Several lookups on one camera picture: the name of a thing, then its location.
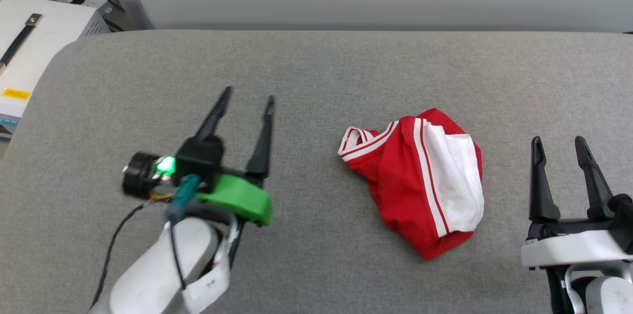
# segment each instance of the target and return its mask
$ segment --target gray fabric surface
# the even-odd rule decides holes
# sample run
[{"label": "gray fabric surface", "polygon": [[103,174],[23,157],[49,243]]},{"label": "gray fabric surface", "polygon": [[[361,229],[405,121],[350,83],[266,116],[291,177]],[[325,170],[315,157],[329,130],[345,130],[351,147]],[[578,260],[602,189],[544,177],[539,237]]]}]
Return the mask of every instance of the gray fabric surface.
[{"label": "gray fabric surface", "polygon": [[[100,36],[50,63],[0,179],[2,313],[83,313],[133,206],[123,165],[176,151],[224,86],[226,165],[255,145],[276,95],[275,215],[248,226],[228,292],[208,313],[547,313],[544,271],[520,265],[530,140],[543,138],[563,217],[584,217],[583,135],[614,193],[633,190],[633,37],[578,33],[200,32]],[[425,262],[380,220],[337,157],[346,127],[381,130],[438,107],[480,145],[475,235]],[[149,247],[163,209],[117,241],[106,289]]]}]

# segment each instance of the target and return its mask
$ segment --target cloth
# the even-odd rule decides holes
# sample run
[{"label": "cloth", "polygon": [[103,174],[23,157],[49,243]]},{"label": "cloth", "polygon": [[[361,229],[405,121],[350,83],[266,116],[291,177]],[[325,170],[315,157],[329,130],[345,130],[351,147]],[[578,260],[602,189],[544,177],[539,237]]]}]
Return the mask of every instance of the cloth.
[{"label": "cloth", "polygon": [[427,260],[468,240],[484,215],[481,150],[437,109],[381,134],[349,127],[338,153],[367,179],[385,224]]}]

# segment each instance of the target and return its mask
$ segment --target white box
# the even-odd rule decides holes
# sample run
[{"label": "white box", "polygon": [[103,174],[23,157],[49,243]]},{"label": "white box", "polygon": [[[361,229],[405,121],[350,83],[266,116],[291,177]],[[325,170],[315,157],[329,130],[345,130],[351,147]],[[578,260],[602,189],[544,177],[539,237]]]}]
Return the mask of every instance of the white box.
[{"label": "white box", "polygon": [[[0,55],[13,43],[31,14],[42,17],[0,75],[0,137],[4,138],[13,136],[52,57],[72,41],[109,33],[108,25],[93,7],[47,0],[0,0]],[[25,99],[6,96],[12,90],[28,95]]]}]

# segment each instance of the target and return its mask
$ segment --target green led light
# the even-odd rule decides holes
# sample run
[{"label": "green led light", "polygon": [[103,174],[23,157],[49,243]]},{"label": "green led light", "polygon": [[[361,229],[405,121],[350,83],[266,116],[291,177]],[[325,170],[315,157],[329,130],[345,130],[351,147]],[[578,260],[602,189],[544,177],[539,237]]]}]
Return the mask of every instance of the green led light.
[{"label": "green led light", "polygon": [[165,157],[163,158],[158,165],[156,165],[156,170],[162,174],[172,175],[176,172],[176,158],[173,157]]}]

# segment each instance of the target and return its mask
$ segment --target green mount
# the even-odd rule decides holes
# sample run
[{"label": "green mount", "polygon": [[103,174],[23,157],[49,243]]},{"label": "green mount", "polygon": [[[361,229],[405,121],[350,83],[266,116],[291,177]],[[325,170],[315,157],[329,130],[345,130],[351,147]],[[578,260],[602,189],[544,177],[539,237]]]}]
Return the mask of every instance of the green mount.
[{"label": "green mount", "polygon": [[212,193],[196,193],[196,197],[232,211],[249,222],[262,225],[271,223],[271,197],[265,190],[245,179],[223,174]]}]

